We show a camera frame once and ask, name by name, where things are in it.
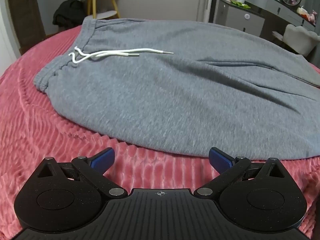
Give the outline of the grey sweatpants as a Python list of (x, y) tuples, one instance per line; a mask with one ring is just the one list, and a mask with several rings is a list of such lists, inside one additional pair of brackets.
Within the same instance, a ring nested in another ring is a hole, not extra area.
[(262, 160), (319, 155), (319, 73), (221, 25), (85, 19), (88, 37), (35, 76), (61, 116), (168, 153)]

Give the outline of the black clothing pile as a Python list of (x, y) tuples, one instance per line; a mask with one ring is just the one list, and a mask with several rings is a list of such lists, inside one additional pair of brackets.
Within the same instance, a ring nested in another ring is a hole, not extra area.
[(81, 0), (66, 0), (60, 4), (53, 15), (53, 25), (72, 29), (82, 25), (87, 16), (85, 4)]

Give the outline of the pink ribbed bedspread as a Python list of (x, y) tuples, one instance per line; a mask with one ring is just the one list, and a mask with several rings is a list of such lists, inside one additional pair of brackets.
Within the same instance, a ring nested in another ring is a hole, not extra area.
[(34, 76), (53, 58), (65, 56), (88, 37), (80, 28), (57, 34), (36, 45), (1, 77), (1, 239), (20, 230), (14, 199), (46, 156), (70, 161), (81, 153), (93, 155), (105, 147), (116, 151), (107, 178), (126, 189), (189, 187), (195, 189), (217, 176), (205, 158), (172, 155), (140, 148), (99, 135), (59, 116)]

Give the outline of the white upholstered stool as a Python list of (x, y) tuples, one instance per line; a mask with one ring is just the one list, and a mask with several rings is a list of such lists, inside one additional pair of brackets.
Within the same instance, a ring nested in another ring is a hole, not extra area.
[(272, 36), (279, 41), (281, 48), (304, 57), (308, 57), (319, 44), (319, 35), (314, 31), (309, 31), (302, 26), (296, 27), (292, 24), (286, 26), (283, 35), (277, 31), (272, 31)]

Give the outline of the grey dresser cabinet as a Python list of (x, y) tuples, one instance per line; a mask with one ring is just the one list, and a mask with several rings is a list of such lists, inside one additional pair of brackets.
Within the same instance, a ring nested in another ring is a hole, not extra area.
[(230, 2), (219, 1), (216, 13), (216, 24), (237, 29), (259, 37), (263, 29), (265, 19), (248, 9), (242, 9)]

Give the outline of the grey vanity desk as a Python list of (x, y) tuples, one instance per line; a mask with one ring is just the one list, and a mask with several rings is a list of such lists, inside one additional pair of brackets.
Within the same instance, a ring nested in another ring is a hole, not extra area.
[(288, 24), (302, 26), (308, 31), (315, 31), (315, 25), (291, 10), (278, 0), (245, 0), (260, 16), (265, 19), (260, 37), (273, 41), (273, 32), (284, 34)]

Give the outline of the yellow legged side table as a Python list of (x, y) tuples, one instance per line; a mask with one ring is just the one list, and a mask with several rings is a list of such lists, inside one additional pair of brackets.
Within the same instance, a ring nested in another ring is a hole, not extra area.
[(87, 0), (87, 17), (98, 20), (120, 18), (116, 0)]

